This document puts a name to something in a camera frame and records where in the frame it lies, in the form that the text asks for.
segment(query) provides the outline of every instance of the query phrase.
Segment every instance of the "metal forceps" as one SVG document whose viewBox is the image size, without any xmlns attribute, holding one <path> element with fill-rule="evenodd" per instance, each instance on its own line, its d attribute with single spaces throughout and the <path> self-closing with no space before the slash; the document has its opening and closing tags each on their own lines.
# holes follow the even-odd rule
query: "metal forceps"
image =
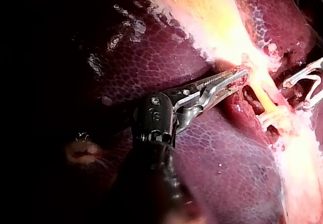
<svg viewBox="0 0 323 224">
<path fill-rule="evenodd" d="M 147 94 L 134 111 L 135 142 L 158 141 L 175 147 L 175 135 L 204 111 L 237 92 L 250 75 L 235 67 L 182 87 Z"/>
<path fill-rule="evenodd" d="M 286 79 L 283 82 L 283 87 L 291 88 L 293 87 L 298 81 L 302 79 L 311 79 L 314 80 L 314 84 L 305 97 L 305 100 L 301 104 L 301 108 L 304 111 L 312 109 L 315 105 L 320 103 L 323 100 L 323 90 L 321 90 L 319 93 L 317 93 L 315 96 L 312 97 L 315 89 L 320 85 L 321 83 L 321 77 L 316 74 L 310 74 L 313 71 L 320 70 L 323 71 L 323 58 L 320 58 L 316 60 L 315 62 L 312 62 L 308 64 L 304 69 L 297 72 L 290 78 Z"/>
</svg>

